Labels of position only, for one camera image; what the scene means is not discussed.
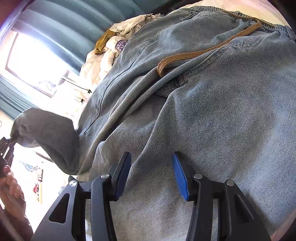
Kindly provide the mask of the person's left hand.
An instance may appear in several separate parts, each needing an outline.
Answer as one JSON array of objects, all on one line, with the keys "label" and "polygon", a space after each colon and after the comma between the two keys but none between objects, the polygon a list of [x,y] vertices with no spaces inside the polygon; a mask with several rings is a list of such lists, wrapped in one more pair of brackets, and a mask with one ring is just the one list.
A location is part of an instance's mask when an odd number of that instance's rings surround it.
[{"label": "person's left hand", "polygon": [[23,191],[10,167],[3,167],[4,178],[1,178],[1,201],[5,209],[17,220],[25,220],[26,202]]}]

